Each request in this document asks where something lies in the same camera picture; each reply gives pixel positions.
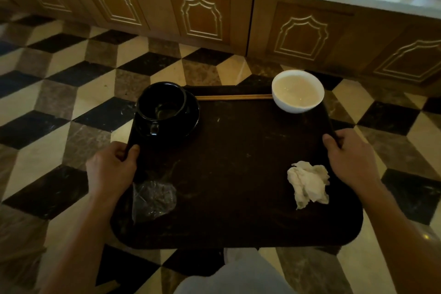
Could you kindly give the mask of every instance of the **crumpled napkin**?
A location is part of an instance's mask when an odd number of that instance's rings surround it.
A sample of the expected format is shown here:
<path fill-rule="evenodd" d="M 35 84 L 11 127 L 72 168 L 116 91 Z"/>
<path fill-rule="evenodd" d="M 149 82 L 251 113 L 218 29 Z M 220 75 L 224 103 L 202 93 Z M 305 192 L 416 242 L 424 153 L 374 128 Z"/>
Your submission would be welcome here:
<path fill-rule="evenodd" d="M 305 208 L 310 200 L 328 204 L 329 196 L 325 192 L 325 186 L 329 185 L 328 170 L 323 165 L 312 166 L 303 161 L 292 166 L 288 170 L 288 181 L 294 187 L 297 209 Z"/>

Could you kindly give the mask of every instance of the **creamy liquid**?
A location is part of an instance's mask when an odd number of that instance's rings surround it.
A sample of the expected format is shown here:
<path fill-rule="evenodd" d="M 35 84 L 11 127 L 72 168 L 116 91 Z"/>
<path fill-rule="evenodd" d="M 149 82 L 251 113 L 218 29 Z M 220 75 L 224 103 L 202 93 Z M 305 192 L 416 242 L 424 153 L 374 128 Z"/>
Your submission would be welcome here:
<path fill-rule="evenodd" d="M 316 104 L 320 96 L 315 87 L 302 76 L 286 76 L 273 85 L 274 94 L 284 103 L 294 107 Z"/>

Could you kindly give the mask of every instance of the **bowl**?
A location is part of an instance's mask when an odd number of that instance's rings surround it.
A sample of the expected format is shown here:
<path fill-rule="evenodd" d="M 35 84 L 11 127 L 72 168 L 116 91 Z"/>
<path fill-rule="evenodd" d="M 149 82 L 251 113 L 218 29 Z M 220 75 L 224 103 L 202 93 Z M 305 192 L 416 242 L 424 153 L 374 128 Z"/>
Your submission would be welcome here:
<path fill-rule="evenodd" d="M 274 83 L 276 81 L 280 80 L 281 78 L 284 78 L 287 76 L 304 77 L 316 89 L 316 91 L 318 93 L 319 100 L 317 100 L 317 102 L 315 102 L 313 105 L 304 106 L 304 107 L 296 107 L 296 106 L 293 106 L 291 104 L 288 104 L 288 103 L 282 101 L 280 98 L 278 98 L 274 94 Z M 280 107 L 281 109 L 283 109 L 285 112 L 288 112 L 288 113 L 303 113 L 308 110 L 311 110 L 314 107 L 316 107 L 319 103 L 321 103 L 323 101 L 324 96 L 325 96 L 325 89 L 323 88 L 322 83 L 317 79 L 317 77 L 310 74 L 309 72 L 306 72 L 303 70 L 286 70 L 286 71 L 281 72 L 280 74 L 278 74 L 277 76 L 274 77 L 273 82 L 271 84 L 271 89 L 273 92 L 273 99 L 274 99 L 274 102 L 276 103 L 276 105 L 278 105 L 278 107 Z"/>

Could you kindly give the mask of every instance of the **clothing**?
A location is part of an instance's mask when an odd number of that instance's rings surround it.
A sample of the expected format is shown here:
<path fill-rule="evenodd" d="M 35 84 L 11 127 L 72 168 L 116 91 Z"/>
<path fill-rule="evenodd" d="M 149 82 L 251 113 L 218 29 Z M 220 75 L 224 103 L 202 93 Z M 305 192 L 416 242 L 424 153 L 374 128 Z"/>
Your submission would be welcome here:
<path fill-rule="evenodd" d="M 226 250 L 239 251 L 231 262 L 226 260 L 225 266 L 212 276 L 186 278 L 174 294 L 296 293 L 256 249 Z"/>

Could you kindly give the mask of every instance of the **black cup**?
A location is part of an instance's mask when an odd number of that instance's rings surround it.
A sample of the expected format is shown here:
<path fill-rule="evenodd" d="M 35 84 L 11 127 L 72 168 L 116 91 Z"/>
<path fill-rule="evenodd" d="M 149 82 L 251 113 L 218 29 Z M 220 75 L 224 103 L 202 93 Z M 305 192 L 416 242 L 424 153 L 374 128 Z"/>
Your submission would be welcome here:
<path fill-rule="evenodd" d="M 143 136 L 174 137 L 185 127 L 187 94 L 178 84 L 148 86 L 136 102 L 134 124 Z"/>

